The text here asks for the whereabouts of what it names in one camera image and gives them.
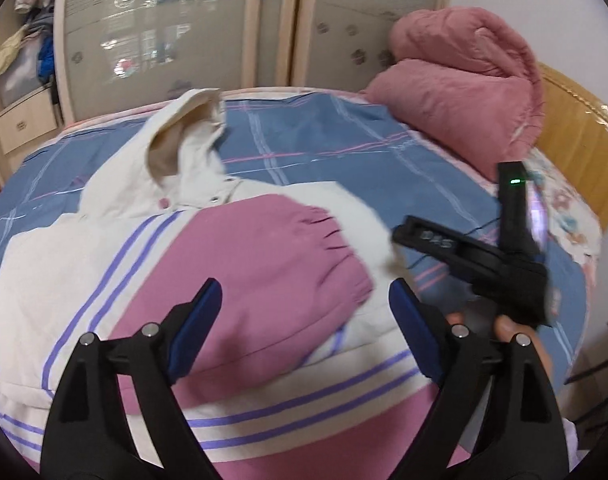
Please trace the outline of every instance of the bed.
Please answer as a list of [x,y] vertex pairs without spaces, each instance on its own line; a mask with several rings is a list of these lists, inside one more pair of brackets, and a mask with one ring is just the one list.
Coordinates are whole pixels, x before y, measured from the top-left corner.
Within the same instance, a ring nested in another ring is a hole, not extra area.
[[[526,164],[549,204],[547,264],[561,306],[541,336],[559,391],[581,346],[600,229],[608,227],[608,107],[558,72],[542,69],[545,131]],[[217,149],[229,174],[278,185],[335,180],[389,228],[414,214],[495,241],[495,186],[385,107],[355,94],[306,88],[224,97],[228,129]],[[0,264],[14,234],[76,211],[85,182],[164,104],[75,124],[28,156],[0,194]],[[427,303],[447,313],[469,297],[443,265],[411,250],[404,257]]]

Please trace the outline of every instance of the yellow cloth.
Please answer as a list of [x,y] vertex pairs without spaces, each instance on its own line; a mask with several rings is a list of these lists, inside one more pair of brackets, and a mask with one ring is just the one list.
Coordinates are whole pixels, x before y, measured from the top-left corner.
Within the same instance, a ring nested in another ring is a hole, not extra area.
[[27,25],[23,25],[14,35],[8,38],[0,47],[0,75],[11,66],[20,51],[20,44],[24,39]]

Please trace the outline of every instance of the wardrobe door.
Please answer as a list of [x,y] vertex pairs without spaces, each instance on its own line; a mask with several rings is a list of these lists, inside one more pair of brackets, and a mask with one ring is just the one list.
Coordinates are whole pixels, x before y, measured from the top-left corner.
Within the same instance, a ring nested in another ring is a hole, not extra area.
[[[291,9],[282,23],[283,6],[283,0],[56,0],[66,122],[191,88],[248,88],[258,78],[274,84],[280,38],[290,44],[292,37],[280,29],[293,20]],[[290,46],[282,49],[290,53]]]
[[447,0],[300,0],[293,84],[359,91],[392,63],[388,33]]

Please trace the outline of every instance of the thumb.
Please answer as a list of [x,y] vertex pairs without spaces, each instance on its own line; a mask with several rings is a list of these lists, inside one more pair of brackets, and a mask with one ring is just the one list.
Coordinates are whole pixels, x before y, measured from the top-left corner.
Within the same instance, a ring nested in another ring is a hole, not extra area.
[[553,377],[553,361],[544,348],[538,333],[530,326],[517,324],[508,316],[499,316],[495,319],[495,335],[500,341],[508,343],[519,333],[526,334],[533,342],[533,346],[535,346],[535,350],[540,356],[540,361],[542,361],[546,374],[548,375],[548,378],[551,379]]

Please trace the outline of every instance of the bed sheet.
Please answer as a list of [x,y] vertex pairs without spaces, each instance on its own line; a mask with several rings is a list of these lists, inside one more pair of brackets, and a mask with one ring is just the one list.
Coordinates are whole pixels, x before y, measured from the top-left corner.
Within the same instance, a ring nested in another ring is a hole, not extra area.
[[[488,183],[397,122],[385,107],[330,93],[257,98],[262,95],[228,97],[227,129],[217,149],[230,174],[279,185],[334,180],[390,228],[413,214],[495,241],[498,206]],[[84,184],[158,108],[87,121],[28,156],[0,194],[0,264],[12,235],[75,212]],[[443,264],[412,250],[404,249],[404,256],[425,302],[446,313],[471,297]],[[553,237],[546,262],[562,293],[558,322],[540,331],[558,390],[580,345],[592,281],[586,266],[574,262]]]

